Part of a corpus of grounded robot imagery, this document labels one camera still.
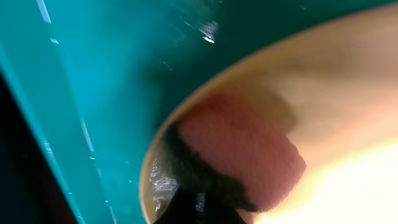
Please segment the yellow-green plate top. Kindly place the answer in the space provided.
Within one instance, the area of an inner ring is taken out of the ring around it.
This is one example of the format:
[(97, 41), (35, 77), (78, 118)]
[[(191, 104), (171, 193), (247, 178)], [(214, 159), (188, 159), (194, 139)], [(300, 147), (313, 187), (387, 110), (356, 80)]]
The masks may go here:
[(250, 223), (397, 222), (397, 5), (307, 30), (197, 88), (167, 118), (227, 91), (269, 118), (306, 162)]

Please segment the green bow-shaped sponge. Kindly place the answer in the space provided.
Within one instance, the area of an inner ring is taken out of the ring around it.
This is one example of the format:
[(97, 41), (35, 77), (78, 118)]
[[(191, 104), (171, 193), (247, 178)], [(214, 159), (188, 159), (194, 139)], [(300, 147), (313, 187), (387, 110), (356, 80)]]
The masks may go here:
[(182, 189), (212, 194), (248, 212), (280, 204), (307, 166), (283, 132), (226, 93), (202, 101), (170, 124), (162, 142)]

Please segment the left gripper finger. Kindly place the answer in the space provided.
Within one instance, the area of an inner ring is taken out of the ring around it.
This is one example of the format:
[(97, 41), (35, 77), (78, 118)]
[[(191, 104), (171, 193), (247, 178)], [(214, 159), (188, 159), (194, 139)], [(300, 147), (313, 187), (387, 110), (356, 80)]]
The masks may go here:
[(246, 224), (238, 212), (213, 194), (180, 187), (154, 224)]

